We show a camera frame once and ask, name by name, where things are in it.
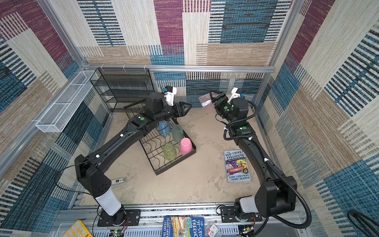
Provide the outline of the teal textured plastic cup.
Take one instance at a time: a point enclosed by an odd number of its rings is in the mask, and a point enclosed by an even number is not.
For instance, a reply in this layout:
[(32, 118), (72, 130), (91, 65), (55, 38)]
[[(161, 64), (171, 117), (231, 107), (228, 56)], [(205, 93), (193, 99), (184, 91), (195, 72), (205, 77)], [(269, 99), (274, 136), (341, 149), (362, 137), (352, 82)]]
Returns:
[(182, 139), (185, 138), (184, 131), (179, 124), (174, 125), (171, 131), (174, 142), (181, 143)]

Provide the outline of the blue ceramic mug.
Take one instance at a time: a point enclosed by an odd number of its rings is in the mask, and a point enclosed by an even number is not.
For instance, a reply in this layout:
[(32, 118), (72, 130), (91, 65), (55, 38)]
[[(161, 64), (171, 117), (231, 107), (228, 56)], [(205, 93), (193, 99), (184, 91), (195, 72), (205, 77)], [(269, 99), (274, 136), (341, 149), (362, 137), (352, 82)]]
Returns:
[(167, 137), (171, 131), (169, 121), (163, 120), (159, 121), (159, 125), (157, 127), (157, 131), (164, 137)]

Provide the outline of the pink plastic cup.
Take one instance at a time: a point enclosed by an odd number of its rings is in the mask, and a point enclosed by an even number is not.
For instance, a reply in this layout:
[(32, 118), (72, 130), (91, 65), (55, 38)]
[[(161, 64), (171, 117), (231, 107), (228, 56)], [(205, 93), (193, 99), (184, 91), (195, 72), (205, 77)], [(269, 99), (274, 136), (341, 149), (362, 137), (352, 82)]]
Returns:
[(180, 152), (182, 156), (187, 155), (193, 150), (192, 148), (192, 142), (189, 138), (183, 138), (180, 142)]

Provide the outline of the green transparent glass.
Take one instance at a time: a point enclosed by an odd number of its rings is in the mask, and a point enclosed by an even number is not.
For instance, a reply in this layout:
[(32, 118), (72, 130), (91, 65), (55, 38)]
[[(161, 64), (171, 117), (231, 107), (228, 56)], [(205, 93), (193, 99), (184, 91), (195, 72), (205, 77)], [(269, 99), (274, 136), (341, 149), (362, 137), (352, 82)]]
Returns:
[(167, 160), (169, 162), (171, 162), (171, 161), (173, 161), (173, 160), (175, 160), (177, 158), (176, 148), (171, 143), (168, 143), (168, 144), (164, 145), (164, 147), (163, 147), (163, 153), (164, 153), (165, 160)]

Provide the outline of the pink transparent glass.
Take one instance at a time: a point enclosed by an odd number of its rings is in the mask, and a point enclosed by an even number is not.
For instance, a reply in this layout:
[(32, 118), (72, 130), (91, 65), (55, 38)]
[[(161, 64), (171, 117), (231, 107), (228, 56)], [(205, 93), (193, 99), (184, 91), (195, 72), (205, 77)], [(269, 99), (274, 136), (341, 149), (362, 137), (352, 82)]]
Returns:
[(204, 109), (211, 109), (214, 106), (214, 104), (212, 102), (211, 95), (209, 93), (200, 96), (199, 101), (200, 101), (202, 108), (204, 108)]

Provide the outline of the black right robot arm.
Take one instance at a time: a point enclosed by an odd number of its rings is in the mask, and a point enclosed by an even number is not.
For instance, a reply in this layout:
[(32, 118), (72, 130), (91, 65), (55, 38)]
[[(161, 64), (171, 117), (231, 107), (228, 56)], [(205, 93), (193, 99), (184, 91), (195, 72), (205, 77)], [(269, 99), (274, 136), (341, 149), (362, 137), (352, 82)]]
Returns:
[[(312, 214), (309, 205), (297, 190), (297, 182), (292, 176), (286, 176), (269, 158), (260, 144), (255, 130), (248, 120), (256, 116), (257, 106), (250, 100), (238, 95), (229, 99), (223, 92), (210, 91), (211, 102), (217, 115), (227, 120), (223, 137), (234, 141), (245, 153), (252, 164), (260, 182), (260, 188), (254, 196), (255, 206), (264, 217), (273, 217), (287, 226), (305, 229), (311, 225)], [(295, 224), (280, 217), (291, 212), (299, 201), (304, 207), (306, 220)]]

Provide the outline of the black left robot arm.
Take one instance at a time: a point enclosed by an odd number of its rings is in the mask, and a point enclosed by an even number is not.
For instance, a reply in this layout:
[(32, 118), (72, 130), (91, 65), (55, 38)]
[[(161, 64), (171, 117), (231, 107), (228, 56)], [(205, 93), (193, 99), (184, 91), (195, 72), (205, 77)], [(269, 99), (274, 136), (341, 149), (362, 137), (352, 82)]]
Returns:
[(88, 156), (75, 158), (77, 180), (102, 207), (101, 218), (107, 226), (122, 225), (126, 213), (105, 172), (130, 146), (156, 129), (159, 122), (184, 117), (192, 108), (191, 104), (182, 101), (169, 104), (166, 98), (163, 93), (151, 93), (140, 112), (116, 136)]

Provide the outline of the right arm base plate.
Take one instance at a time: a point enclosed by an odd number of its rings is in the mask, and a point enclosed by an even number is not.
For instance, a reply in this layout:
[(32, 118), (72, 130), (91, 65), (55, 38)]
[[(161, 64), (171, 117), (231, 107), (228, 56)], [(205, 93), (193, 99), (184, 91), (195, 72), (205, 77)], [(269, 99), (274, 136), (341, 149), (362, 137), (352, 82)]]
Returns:
[(221, 216), (223, 223), (263, 221), (263, 217), (259, 213), (246, 213), (241, 208), (234, 206), (220, 205), (216, 208), (216, 212)]

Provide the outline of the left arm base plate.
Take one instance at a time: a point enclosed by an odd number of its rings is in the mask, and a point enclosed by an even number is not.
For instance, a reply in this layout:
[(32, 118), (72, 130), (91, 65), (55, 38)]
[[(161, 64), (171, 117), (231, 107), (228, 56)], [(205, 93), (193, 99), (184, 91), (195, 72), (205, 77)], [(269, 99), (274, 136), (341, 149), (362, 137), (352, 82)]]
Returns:
[(106, 211), (101, 211), (97, 227), (126, 227), (138, 226), (140, 221), (140, 209), (119, 210), (115, 215), (110, 216)]

